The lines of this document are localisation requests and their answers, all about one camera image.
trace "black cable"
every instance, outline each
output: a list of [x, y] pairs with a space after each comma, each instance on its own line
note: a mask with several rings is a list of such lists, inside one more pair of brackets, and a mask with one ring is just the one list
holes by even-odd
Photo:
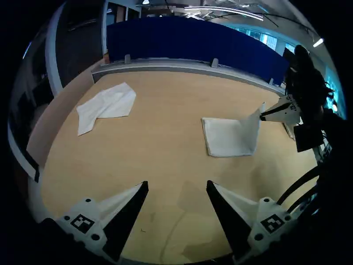
[[[296, 24], [298, 24], [298, 25], [304, 27], [305, 29], [310, 30], [311, 32], [317, 34], [314, 30], [312, 30], [311, 28], [307, 27], [306, 25], [303, 25], [302, 23], [300, 23], [300, 22], [298, 22], [298, 21], [295, 21], [295, 20], [293, 20], [293, 19], [286, 18], [286, 17], [284, 17], [284, 16], [282, 16], [282, 15], [268, 14], [268, 13], [252, 13], [252, 14], [255, 14], [255, 15], [263, 15], [263, 16], [265, 16], [265, 15], [268, 16], [268, 15], [269, 15], [269, 16], [274, 16], [274, 17], [278, 17], [278, 18], [281, 18], [281, 19], [286, 19], [286, 20], [289, 20], [289, 21], [291, 21], [291, 22], [293, 22], [293, 23], [296, 23]], [[226, 15], [220, 15], [220, 16], [216, 16], [216, 17], [214, 17], [214, 18], [207, 19], [206, 21], [211, 20], [211, 19], [223, 18], [223, 17], [229, 16], [229, 15], [240, 15], [240, 14], [226, 14]]]
[[304, 209], [304, 211], [301, 213], [301, 215], [298, 217], [298, 220], [304, 220], [308, 217], [310, 217], [313, 213], [315, 213], [316, 210], [319, 209], [319, 200], [318, 197], [316, 196], [310, 203], [309, 205]]
[[321, 171], [326, 167], [326, 164], [322, 163], [314, 167], [313, 169], [309, 170], [307, 173], [305, 173], [300, 179], [298, 179], [296, 182], [294, 182], [279, 198], [277, 201], [278, 205], [281, 205], [286, 198], [290, 194], [292, 194], [295, 190], [297, 190], [299, 187], [301, 187], [304, 183], [307, 183], [309, 180], [312, 180], [316, 176], [318, 176]]
[[275, 24], [277, 27], [279, 27], [275, 22], [273, 22], [270, 18], [268, 18], [268, 17], [266, 17], [265, 16], [265, 14], [263, 14], [263, 16], [265, 17], [265, 18], [267, 18], [268, 20], [270, 20], [273, 24]]
[[167, 8], [169, 9], [169, 5], [168, 5], [167, 0], [164, 0], [164, 1], [165, 1], [165, 4], [167, 5]]
[[291, 213], [293, 212], [293, 210], [299, 206], [302, 202], [307, 201], [308, 199], [310, 199], [310, 197], [312, 195], [314, 195], [315, 193], [317, 193], [317, 186], [315, 185], [314, 187], [312, 187], [309, 191], [307, 191], [306, 193], [304, 193], [298, 200], [296, 200], [292, 206], [290, 206], [290, 208], [288, 209], [287, 212]]

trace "table surface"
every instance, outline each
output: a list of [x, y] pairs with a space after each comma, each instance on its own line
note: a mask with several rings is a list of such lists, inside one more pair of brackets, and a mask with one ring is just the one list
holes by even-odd
[[[207, 155], [202, 117], [242, 119], [278, 96], [241, 82], [178, 72], [127, 72], [102, 77], [81, 98], [126, 82], [137, 94], [128, 117], [98, 119], [77, 136], [74, 108], [51, 147], [41, 195], [60, 217], [84, 197], [101, 201], [147, 180], [149, 193], [123, 250], [136, 261], [180, 264], [231, 252], [206, 193], [212, 180], [249, 199], [277, 200], [316, 165], [297, 153], [283, 125], [261, 122], [253, 156]], [[290, 196], [290, 206], [313, 181]]]

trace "white panel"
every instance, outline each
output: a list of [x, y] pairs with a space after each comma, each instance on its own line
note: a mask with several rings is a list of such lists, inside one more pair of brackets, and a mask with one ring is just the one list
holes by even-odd
[[107, 52], [107, 9], [108, 9], [108, 1], [106, 0], [103, 5], [102, 31], [101, 31], [103, 56]]
[[47, 32], [47, 38], [45, 41], [45, 65], [47, 68], [48, 79], [50, 88], [52, 89], [53, 96], [56, 97], [60, 91], [63, 90], [63, 85], [61, 84], [58, 67], [56, 64], [56, 30], [58, 27], [58, 22], [60, 15], [63, 11], [64, 4], [58, 8], [58, 10], [52, 16]]

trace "blue divider panel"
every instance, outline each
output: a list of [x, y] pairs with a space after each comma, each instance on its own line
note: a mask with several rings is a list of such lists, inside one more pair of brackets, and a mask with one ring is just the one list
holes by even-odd
[[161, 58], [224, 64], [281, 84], [288, 62], [262, 42], [220, 24], [184, 17], [153, 17], [107, 27], [111, 61]]

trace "white cloth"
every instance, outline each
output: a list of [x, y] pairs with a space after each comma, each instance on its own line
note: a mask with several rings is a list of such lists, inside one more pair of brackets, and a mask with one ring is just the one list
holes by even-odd
[[128, 116], [136, 93], [128, 84], [122, 83], [96, 94], [92, 99], [76, 108], [79, 114], [80, 136], [93, 129], [97, 118], [114, 118]]
[[265, 103], [244, 120], [202, 118], [208, 154], [214, 157], [253, 155]]

